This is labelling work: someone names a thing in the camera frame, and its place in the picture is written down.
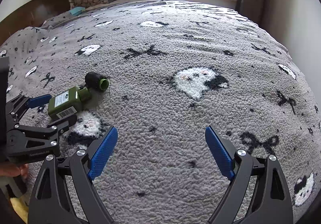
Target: bed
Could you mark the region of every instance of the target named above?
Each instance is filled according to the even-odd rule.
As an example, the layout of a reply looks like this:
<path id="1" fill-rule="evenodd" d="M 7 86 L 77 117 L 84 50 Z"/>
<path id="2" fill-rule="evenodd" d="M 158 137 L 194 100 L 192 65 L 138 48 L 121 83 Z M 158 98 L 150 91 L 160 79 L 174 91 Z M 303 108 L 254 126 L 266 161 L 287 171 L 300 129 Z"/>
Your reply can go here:
<path id="1" fill-rule="evenodd" d="M 13 34 L 0 48 L 10 58 L 7 100 L 81 87 L 89 71 L 110 79 L 109 91 L 92 93 L 60 147 L 71 155 L 110 125 L 118 129 L 114 153 L 94 181 L 116 222 L 208 220 L 229 183 L 204 139 L 210 124 L 253 156 L 277 156 L 296 222 L 320 190 L 321 132 L 318 104 L 288 50 L 231 9 L 132 1 L 66 12 Z M 21 123 L 49 122 L 42 106 Z M 40 166 L 29 166 L 28 194 Z M 85 219 L 71 179 L 68 185 Z"/>

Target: metal screw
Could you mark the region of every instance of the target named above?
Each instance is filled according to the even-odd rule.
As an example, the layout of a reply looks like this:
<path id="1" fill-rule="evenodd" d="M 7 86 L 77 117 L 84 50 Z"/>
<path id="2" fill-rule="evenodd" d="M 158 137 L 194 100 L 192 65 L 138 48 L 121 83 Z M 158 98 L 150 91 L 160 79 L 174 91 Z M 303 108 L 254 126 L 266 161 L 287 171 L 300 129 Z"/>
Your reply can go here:
<path id="1" fill-rule="evenodd" d="M 85 153 L 86 153 L 85 150 L 79 150 L 79 151 L 77 151 L 77 155 L 78 155 L 78 156 L 83 156 Z"/>
<path id="2" fill-rule="evenodd" d="M 49 154 L 49 155 L 46 157 L 46 160 L 47 160 L 47 161 L 51 161 L 53 158 L 54 158 L 54 156 L 53 156 L 52 154 Z"/>
<path id="3" fill-rule="evenodd" d="M 275 157 L 274 155 L 270 155 L 270 156 L 269 156 L 269 159 L 270 159 L 271 161 L 276 161 L 276 157 Z"/>
<path id="4" fill-rule="evenodd" d="M 245 156 L 246 155 L 246 151 L 245 150 L 238 150 L 238 155 Z"/>

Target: green bottle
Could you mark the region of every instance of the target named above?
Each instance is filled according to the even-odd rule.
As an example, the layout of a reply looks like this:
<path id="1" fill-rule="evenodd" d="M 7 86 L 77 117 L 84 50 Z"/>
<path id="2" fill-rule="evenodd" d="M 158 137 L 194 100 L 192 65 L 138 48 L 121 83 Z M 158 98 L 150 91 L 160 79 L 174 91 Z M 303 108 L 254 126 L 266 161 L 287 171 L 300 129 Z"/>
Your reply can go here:
<path id="1" fill-rule="evenodd" d="M 53 120 L 61 119 L 70 114 L 82 111 L 83 103 L 91 99 L 87 88 L 69 88 L 49 101 L 48 115 Z"/>

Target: human hand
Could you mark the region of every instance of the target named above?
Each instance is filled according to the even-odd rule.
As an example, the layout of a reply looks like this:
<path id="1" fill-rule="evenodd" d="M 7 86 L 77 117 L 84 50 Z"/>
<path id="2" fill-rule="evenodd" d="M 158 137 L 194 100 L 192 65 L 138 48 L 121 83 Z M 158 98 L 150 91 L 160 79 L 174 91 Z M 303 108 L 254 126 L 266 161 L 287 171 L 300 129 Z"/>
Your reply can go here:
<path id="1" fill-rule="evenodd" d="M 16 164 L 6 161 L 0 163 L 0 176 L 16 177 L 21 175 L 25 180 L 28 177 L 28 164 L 17 166 Z"/>

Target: black spool of thread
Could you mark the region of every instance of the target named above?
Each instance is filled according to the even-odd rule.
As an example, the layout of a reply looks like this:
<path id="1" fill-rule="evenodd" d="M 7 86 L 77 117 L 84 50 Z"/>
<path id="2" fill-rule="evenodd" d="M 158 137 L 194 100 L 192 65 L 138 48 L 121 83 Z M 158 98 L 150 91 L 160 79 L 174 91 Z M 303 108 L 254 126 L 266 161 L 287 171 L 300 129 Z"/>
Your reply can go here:
<path id="1" fill-rule="evenodd" d="M 106 91 L 109 86 L 107 77 L 96 72 L 89 72 L 85 76 L 85 82 L 89 88 L 94 88 L 100 91 Z"/>

